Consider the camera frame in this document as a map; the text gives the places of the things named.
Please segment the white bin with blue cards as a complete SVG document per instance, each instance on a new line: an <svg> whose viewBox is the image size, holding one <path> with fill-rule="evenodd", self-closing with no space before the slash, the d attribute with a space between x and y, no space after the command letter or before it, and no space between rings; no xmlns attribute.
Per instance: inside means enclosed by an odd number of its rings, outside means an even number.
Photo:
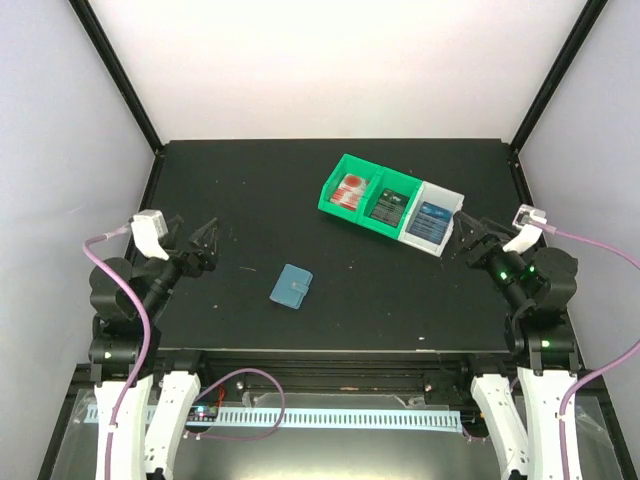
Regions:
<svg viewBox="0 0 640 480"><path fill-rule="evenodd" d="M464 195L423 181L400 230L398 241L440 257L453 232L453 216Z"/></svg>

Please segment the green bin with black cards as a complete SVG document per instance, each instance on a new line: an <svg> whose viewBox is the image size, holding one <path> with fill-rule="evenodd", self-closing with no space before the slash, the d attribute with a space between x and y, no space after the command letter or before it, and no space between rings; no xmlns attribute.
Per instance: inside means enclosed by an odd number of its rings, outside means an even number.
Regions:
<svg viewBox="0 0 640 480"><path fill-rule="evenodd" d="M358 225L397 240L421 186L418 178L382 167L364 195Z"/></svg>

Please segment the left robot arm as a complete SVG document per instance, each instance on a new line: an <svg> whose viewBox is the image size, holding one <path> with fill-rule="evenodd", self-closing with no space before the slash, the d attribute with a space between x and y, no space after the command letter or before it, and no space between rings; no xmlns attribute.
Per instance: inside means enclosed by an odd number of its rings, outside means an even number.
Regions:
<svg viewBox="0 0 640 480"><path fill-rule="evenodd" d="M95 310L88 357L98 408L98 479L171 479L185 423L215 376L198 350L157 352L156 321L182 278L215 270L219 222L178 245L183 220L159 210L134 214L123 226L87 240Z"/></svg>

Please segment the green bin with red cards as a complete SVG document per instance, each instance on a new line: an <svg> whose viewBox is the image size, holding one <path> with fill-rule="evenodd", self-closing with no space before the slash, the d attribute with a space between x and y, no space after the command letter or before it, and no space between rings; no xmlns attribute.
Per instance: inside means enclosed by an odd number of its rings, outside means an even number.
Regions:
<svg viewBox="0 0 640 480"><path fill-rule="evenodd" d="M318 209L357 224L382 171L381 165L344 154L322 187Z"/></svg>

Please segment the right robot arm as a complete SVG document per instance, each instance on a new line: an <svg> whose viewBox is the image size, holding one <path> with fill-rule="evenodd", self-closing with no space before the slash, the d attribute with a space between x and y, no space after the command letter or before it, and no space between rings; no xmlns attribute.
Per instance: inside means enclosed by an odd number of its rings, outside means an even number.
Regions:
<svg viewBox="0 0 640 480"><path fill-rule="evenodd" d="M456 394L479 407L501 478L579 479L574 388L580 363L567 312L578 261L561 249L535 246L546 218L528 205L511 227L462 211L453 221L466 264L486 272L510 307L505 340L525 411L518 412L510 380L497 366L457 374Z"/></svg>

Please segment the blue card holder wallet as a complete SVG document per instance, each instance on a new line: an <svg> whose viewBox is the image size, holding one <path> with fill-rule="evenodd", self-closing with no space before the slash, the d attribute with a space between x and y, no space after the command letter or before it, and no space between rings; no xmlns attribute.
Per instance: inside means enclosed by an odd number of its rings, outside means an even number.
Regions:
<svg viewBox="0 0 640 480"><path fill-rule="evenodd" d="M309 291L312 280L313 274L310 271L286 264L269 299L279 305L298 310Z"/></svg>

